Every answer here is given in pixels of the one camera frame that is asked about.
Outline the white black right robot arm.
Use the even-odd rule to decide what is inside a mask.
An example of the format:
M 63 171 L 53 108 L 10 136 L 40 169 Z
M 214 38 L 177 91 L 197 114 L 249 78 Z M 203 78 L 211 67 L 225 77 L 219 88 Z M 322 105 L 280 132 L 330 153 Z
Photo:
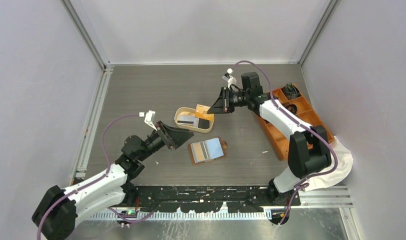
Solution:
M 268 183 L 268 198 L 274 205 L 281 205 L 288 192 L 301 185 L 306 177 L 332 164 L 327 131 L 312 126 L 287 110 L 272 93 L 265 93 L 256 72 L 241 75 L 242 87 L 235 85 L 233 70 L 222 76 L 227 87 L 222 87 L 219 97 L 207 111 L 209 114 L 233 113 L 236 107 L 247 107 L 263 120 L 275 126 L 289 141 L 288 167 Z

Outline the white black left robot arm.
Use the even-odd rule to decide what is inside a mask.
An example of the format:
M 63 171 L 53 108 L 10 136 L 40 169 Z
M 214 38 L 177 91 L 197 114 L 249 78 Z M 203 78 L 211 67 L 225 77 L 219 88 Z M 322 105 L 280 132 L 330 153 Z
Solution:
M 128 136 L 121 155 L 107 168 L 80 183 L 50 187 L 31 220 L 37 226 L 36 238 L 64 240 L 86 218 L 115 205 L 129 207 L 136 202 L 136 187 L 131 182 L 144 169 L 142 162 L 163 147 L 175 150 L 194 136 L 188 129 L 158 121 L 153 131 L 142 139 Z

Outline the brown leather card holder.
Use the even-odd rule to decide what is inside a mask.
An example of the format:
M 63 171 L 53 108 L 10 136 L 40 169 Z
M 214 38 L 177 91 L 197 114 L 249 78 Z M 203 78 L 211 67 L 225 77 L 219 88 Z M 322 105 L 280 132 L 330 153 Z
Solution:
M 208 160 L 204 161 L 204 162 L 195 163 L 194 159 L 193 159 L 192 151 L 191 151 L 191 146 L 190 146 L 191 144 L 189 144 L 188 151 L 189 151 L 191 163 L 193 165 L 199 165 L 199 164 L 211 162 L 213 160 L 218 160 L 218 159 L 222 159 L 222 158 L 226 157 L 226 148 L 228 147 L 228 145 L 220 137 L 211 138 L 211 139 L 199 141 L 199 142 L 205 143 L 206 149 L 207 149 L 207 152 L 209 155 Z

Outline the cream oval tray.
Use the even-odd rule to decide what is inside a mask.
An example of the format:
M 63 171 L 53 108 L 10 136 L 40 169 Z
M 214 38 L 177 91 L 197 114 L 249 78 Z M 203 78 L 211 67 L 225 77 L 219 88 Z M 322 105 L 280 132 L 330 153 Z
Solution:
M 197 104 L 195 108 L 180 107 L 174 116 L 179 128 L 198 133 L 208 133 L 214 124 L 214 114 L 208 114 L 209 106 Z

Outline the white cards in tray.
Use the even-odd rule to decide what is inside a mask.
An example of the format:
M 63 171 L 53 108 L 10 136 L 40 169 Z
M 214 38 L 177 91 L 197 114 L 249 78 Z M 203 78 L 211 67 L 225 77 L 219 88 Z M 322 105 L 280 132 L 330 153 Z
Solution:
M 198 119 L 194 114 L 180 114 L 176 122 L 181 125 L 197 127 Z

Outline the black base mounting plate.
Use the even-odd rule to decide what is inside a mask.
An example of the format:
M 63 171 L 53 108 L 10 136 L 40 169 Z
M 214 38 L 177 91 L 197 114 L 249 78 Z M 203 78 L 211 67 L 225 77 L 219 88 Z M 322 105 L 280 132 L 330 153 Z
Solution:
M 262 185 L 137 186 L 132 197 L 117 204 L 143 212 L 217 213 L 226 206 L 228 213 L 261 213 L 268 207 L 299 206 L 300 196 L 293 190 L 274 193 Z

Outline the dark green item bundle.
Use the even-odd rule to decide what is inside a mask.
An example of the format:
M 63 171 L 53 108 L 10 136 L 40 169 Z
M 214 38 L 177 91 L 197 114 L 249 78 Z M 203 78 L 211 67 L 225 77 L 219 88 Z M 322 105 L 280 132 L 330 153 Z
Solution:
M 301 96 L 299 90 L 292 83 L 287 83 L 282 88 L 282 92 L 288 100 L 293 100 Z

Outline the white bucket hat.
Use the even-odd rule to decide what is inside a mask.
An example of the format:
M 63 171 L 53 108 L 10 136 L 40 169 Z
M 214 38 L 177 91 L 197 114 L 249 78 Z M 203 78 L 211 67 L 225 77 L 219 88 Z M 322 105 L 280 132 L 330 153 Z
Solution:
M 341 183 L 351 172 L 354 159 L 350 150 L 336 136 L 334 136 L 330 146 L 338 157 L 337 168 L 332 173 L 309 178 L 306 181 L 309 185 L 303 191 L 309 192 L 335 186 Z

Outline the orange gold card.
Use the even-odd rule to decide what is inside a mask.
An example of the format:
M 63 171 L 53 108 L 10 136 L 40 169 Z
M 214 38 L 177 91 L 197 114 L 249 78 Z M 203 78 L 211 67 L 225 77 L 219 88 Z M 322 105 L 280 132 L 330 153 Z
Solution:
M 190 146 L 195 163 L 205 162 L 208 160 L 209 155 L 203 141 L 192 143 Z

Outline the black card in tray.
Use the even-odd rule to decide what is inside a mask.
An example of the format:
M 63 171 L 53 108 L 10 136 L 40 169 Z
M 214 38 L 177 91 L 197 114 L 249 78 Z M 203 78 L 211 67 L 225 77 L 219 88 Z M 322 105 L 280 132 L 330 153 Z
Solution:
M 198 119 L 198 128 L 199 129 L 209 129 L 210 128 L 210 121 L 207 119 L 199 118 Z

